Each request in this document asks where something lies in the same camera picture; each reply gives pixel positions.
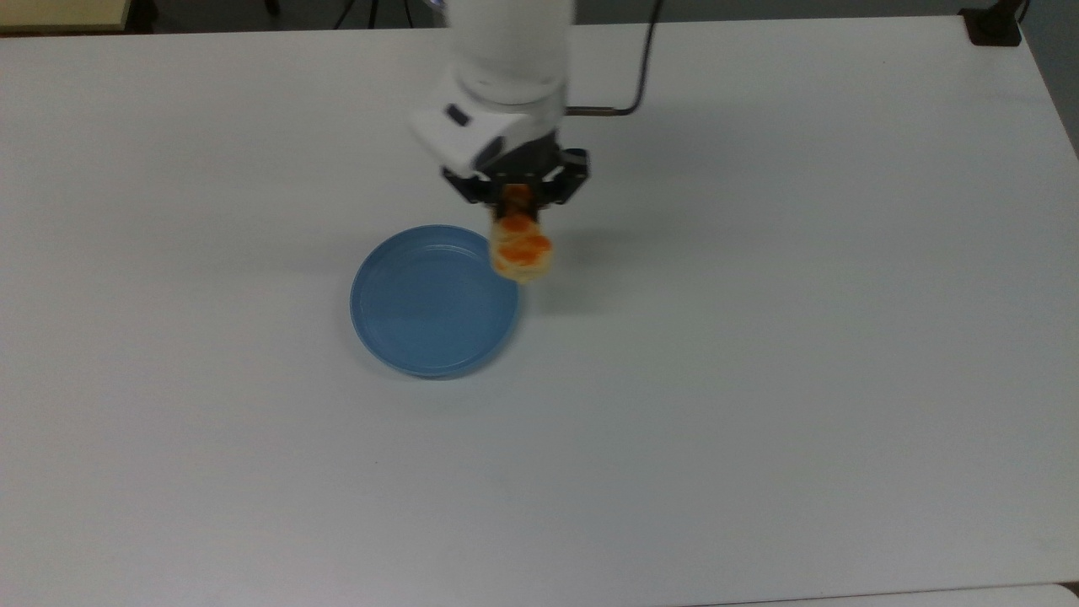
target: floor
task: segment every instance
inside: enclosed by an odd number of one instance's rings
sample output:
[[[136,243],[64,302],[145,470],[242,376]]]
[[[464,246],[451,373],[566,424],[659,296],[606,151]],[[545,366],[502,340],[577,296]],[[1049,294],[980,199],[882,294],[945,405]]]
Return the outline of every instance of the floor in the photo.
[[[155,32],[330,29],[349,0],[278,0],[281,14],[263,0],[155,0]],[[354,0],[341,27],[367,26],[371,3],[375,27],[408,27],[408,2],[415,27],[435,25],[426,0]],[[578,0],[579,23],[643,22],[652,0]],[[954,15],[992,0],[670,0],[664,20],[729,20],[890,15]],[[1079,0],[1032,0],[1023,24],[1073,146],[1079,150]]]

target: cable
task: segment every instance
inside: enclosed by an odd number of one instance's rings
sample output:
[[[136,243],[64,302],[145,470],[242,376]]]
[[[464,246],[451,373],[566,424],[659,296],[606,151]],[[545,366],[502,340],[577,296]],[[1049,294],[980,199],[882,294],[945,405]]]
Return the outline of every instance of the cable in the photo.
[[[333,29],[340,29],[341,24],[344,23],[344,18],[349,16],[349,11],[352,10],[352,5],[356,3],[356,0],[349,0],[349,3],[344,5],[344,10],[341,11],[341,16],[338,17],[338,22],[333,24]]]
[[[371,10],[367,13],[367,29],[374,29],[374,17],[379,15],[379,0],[371,0]]]
[[[656,0],[652,5],[652,15],[648,16],[648,32],[644,37],[644,50],[641,53],[641,71],[637,77],[637,95],[633,102],[628,108],[595,107],[595,106],[571,106],[565,108],[565,115],[629,115],[641,107],[644,100],[644,87],[648,82],[648,61],[652,58],[652,38],[656,32],[656,24],[659,23],[659,12],[664,8],[664,0]]]

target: orange toy food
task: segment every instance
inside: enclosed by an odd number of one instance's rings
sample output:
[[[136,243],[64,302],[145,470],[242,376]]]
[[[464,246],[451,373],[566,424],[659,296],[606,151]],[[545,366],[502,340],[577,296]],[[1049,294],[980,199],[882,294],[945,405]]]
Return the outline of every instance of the orange toy food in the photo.
[[[527,185],[506,185],[506,212],[491,226],[491,264],[500,275],[527,282],[547,273],[551,244],[524,210],[531,199]]]

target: white table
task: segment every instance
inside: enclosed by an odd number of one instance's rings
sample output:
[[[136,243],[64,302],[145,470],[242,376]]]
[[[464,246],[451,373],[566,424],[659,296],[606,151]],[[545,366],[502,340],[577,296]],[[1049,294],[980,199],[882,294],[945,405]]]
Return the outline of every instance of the white table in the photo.
[[[439,31],[0,40],[0,602],[650,606],[1079,577],[1079,163],[957,17],[663,25],[452,382],[347,291],[486,229]],[[576,104],[641,26],[573,31]]]

